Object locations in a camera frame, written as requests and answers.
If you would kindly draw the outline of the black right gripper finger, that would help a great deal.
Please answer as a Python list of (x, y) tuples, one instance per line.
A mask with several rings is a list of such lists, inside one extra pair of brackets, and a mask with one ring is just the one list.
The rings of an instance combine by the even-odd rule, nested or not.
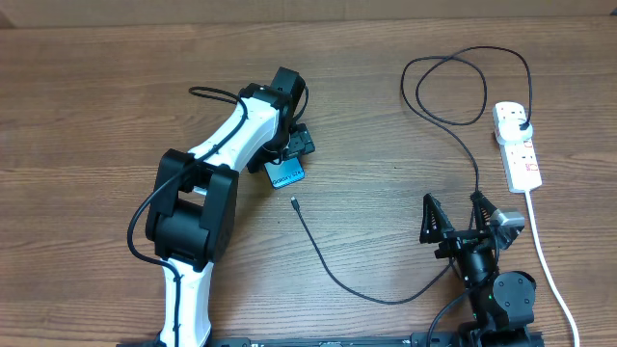
[(491, 223), (491, 217), (497, 208), (480, 192), (475, 191), (470, 195), (476, 229), (485, 230)]
[(423, 213), (420, 228), (420, 243), (439, 243), (455, 228), (441, 208), (441, 203), (431, 194), (423, 197)]

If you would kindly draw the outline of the Samsung Galaxy smartphone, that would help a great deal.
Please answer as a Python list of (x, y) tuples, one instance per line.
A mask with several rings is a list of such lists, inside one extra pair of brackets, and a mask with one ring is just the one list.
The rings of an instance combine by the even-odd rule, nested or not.
[(266, 163), (264, 168), (274, 189), (281, 189), (306, 176), (298, 158), (288, 159), (280, 164)]

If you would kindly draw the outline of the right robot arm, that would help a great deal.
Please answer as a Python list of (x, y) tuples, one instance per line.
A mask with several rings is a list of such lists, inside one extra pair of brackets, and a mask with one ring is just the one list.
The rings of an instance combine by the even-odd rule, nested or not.
[[(523, 231), (524, 216), (516, 209), (495, 207), (479, 191), (470, 200), (475, 227), (457, 230), (436, 198), (423, 197), (419, 242), (437, 245), (435, 258), (458, 267), (465, 291), (442, 308), (428, 332), (415, 341), (422, 346), (542, 346), (542, 335), (527, 328), (534, 322), (535, 279), (523, 271), (502, 273), (498, 268), (500, 253)], [(443, 316), (464, 300), (469, 300), (473, 319), (453, 333), (438, 334)]]

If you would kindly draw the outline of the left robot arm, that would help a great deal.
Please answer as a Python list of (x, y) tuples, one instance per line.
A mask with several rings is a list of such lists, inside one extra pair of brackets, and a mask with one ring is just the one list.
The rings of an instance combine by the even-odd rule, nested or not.
[(305, 177), (301, 157), (315, 150), (300, 121), (309, 88), (299, 72), (280, 67), (268, 85), (239, 93), (195, 86), (190, 94), (230, 102), (231, 115), (203, 143), (168, 150), (153, 191), (138, 209), (165, 277), (165, 321), (155, 346), (206, 346), (213, 267), (234, 229), (239, 176), (265, 171), (275, 189)]

